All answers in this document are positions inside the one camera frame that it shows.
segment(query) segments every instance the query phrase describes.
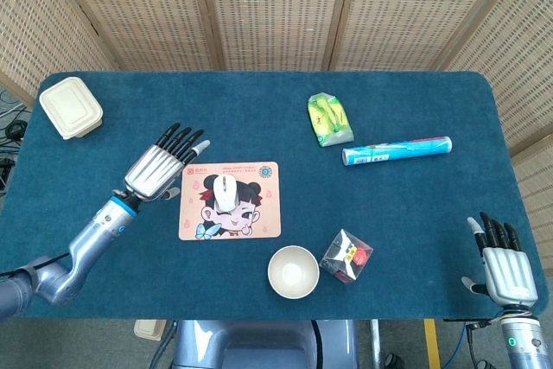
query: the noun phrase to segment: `dark teal tablecloth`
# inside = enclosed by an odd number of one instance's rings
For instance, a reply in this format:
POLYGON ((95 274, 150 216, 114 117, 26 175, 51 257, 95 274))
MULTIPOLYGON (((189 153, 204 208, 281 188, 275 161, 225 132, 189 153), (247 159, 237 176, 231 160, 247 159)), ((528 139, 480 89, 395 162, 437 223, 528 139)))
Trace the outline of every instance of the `dark teal tablecloth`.
POLYGON ((34 299, 28 315, 185 319, 476 318, 497 309, 461 276, 484 280, 466 217, 511 221, 531 261, 544 309, 547 289, 486 80, 477 73, 57 73, 41 91, 81 77, 104 123, 62 140, 35 106, 0 217, 0 270, 55 256, 110 197, 132 163, 176 120, 203 128, 198 162, 275 161, 282 235, 183 242, 179 201, 142 207, 100 259, 84 289, 55 309, 34 299), (321 149, 307 100, 337 96, 355 142, 449 135, 449 155, 354 167, 341 145, 321 149), (326 272, 315 292, 275 294, 267 263, 284 245, 318 258, 341 228, 374 248, 352 285, 326 272))

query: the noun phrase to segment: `robotic arm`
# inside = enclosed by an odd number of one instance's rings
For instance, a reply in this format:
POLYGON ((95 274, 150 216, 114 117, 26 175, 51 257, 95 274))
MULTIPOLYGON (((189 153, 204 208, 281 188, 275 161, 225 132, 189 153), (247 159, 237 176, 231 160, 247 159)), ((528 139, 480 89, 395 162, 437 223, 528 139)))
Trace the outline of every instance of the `robotic arm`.
POLYGON ((461 281, 471 292, 489 296, 503 309, 501 316, 490 322, 501 322, 513 369, 550 369, 539 320, 530 312, 537 300, 537 291, 517 231, 510 224, 502 226, 486 213, 480 213, 480 217, 486 232, 475 219, 468 218, 467 221, 480 250, 486 284, 474 283, 468 277, 461 281))
POLYGON ((0 282, 0 321, 25 313, 33 294, 58 306, 79 293, 94 264, 137 216, 139 205, 159 198, 184 167, 209 146, 209 141, 205 140, 192 147, 203 130, 197 130, 182 142, 192 130, 190 127, 171 139, 180 126, 173 124, 146 150, 127 172, 125 190, 114 190, 113 196, 69 244, 71 270, 57 262, 65 254, 57 258, 37 258, 8 273, 9 278, 0 282))

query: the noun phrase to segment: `mouse pad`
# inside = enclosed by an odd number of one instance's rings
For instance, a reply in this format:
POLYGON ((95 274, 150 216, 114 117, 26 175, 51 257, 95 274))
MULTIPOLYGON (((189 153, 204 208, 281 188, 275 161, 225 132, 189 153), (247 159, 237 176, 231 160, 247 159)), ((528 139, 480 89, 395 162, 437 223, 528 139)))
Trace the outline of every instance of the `mouse pad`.
POLYGON ((189 165, 182 175, 179 238, 186 241, 275 238, 280 235, 280 191, 275 162, 189 165), (238 204, 221 212, 213 193, 218 175, 237 182, 238 204))

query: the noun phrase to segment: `green snack bag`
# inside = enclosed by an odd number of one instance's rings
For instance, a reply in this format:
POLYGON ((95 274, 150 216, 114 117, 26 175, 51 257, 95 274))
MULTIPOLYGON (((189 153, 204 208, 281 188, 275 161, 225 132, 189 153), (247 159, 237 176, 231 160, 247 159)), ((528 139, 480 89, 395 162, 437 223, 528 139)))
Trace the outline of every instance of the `green snack bag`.
POLYGON ((353 141, 344 107, 334 95, 321 92, 309 97, 308 113, 321 147, 353 141))

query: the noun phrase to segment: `white computer mouse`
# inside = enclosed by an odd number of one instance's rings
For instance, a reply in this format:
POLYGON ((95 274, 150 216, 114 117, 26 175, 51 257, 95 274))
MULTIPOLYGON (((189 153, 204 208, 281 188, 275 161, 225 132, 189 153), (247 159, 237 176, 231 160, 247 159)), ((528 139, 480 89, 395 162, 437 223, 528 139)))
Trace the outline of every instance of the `white computer mouse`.
POLYGON ((219 175, 213 182, 213 193, 221 212, 231 212, 238 204, 236 179, 232 175, 219 175))

